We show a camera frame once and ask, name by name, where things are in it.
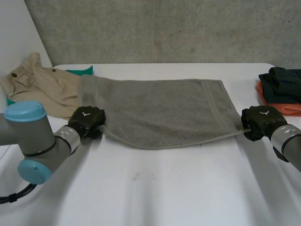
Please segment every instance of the light blue cap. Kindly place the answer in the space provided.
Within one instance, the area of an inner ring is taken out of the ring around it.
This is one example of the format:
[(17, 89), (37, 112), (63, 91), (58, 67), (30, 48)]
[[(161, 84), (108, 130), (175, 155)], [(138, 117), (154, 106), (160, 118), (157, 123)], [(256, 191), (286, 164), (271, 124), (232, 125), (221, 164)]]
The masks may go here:
[(16, 122), (37, 121), (45, 116), (46, 111), (38, 101), (21, 101), (10, 105), (4, 112), (7, 120)]
[(51, 170), (45, 165), (30, 159), (24, 159), (18, 165), (19, 175), (34, 185), (44, 184), (51, 176)]

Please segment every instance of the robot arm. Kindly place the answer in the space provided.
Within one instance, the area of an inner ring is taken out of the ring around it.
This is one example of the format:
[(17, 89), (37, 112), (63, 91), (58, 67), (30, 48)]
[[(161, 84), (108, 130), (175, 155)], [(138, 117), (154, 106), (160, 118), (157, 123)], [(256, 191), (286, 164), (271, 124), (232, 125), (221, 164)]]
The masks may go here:
[(241, 117), (249, 140), (256, 141), (266, 136), (270, 139), (278, 158), (290, 162), (301, 172), (301, 130), (287, 124), (274, 107), (257, 106), (244, 109)]
[(0, 114), (0, 145), (18, 144), (24, 155), (18, 165), (19, 175), (40, 185), (75, 152), (83, 137), (100, 135), (98, 128), (104, 122), (104, 110), (80, 107), (66, 126), (53, 133), (39, 102), (18, 102)]

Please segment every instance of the white wall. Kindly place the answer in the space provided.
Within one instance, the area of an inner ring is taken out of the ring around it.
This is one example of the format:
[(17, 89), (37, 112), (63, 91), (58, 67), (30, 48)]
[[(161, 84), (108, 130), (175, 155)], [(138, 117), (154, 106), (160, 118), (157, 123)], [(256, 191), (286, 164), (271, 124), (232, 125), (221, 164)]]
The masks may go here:
[[(23, 0), (0, 0), (0, 76), (18, 67), (31, 52), (39, 52), (44, 67), (52, 67)], [(0, 113), (6, 97), (0, 87)]]

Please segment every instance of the green cloth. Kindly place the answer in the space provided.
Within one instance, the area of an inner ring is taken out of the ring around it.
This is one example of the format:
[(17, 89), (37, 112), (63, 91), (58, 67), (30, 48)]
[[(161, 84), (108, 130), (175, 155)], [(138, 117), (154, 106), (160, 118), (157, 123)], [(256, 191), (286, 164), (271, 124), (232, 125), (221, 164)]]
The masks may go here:
[[(82, 76), (83, 74), (93, 75), (93, 66), (91, 66), (85, 70), (65, 70), (65, 71), (76, 74), (78, 76)], [(10, 99), (7, 99), (7, 103), (8, 103), (8, 105), (12, 105), (15, 102)]]
[(71, 72), (73, 74), (77, 74), (79, 76), (82, 76), (83, 74), (89, 74), (92, 75), (93, 74), (93, 66), (85, 69), (85, 70), (65, 70), (67, 72)]
[(259, 75), (265, 101), (269, 104), (301, 103), (301, 69), (272, 67)]

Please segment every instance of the gray towel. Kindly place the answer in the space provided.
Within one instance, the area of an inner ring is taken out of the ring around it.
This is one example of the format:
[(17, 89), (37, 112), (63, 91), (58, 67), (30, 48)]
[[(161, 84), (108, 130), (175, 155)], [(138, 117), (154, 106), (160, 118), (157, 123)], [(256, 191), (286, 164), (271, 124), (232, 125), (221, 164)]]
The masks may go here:
[(104, 109), (104, 135), (139, 148), (196, 145), (244, 132), (219, 80), (117, 81), (84, 75), (79, 101)]

